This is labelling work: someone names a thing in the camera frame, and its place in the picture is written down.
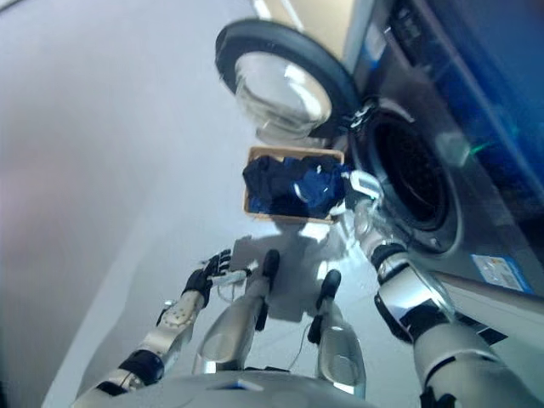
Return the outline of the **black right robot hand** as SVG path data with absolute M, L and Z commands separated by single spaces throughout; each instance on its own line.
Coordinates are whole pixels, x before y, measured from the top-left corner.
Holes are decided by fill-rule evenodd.
M 384 192 L 379 180 L 372 174 L 353 170 L 341 174 L 344 185 L 344 198 L 334 206 L 329 215 L 339 216 L 346 211 L 355 211 L 359 204 L 376 209 L 383 204 Z

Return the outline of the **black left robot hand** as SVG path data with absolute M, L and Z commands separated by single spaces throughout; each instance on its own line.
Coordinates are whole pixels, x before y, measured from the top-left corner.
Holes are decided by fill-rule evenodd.
M 252 274 L 249 268 L 231 270 L 231 259 L 232 250 L 225 249 L 204 261 L 201 267 L 192 272 L 182 293 L 198 292 L 203 298 L 202 307 L 205 308 L 213 287 L 238 284 Z

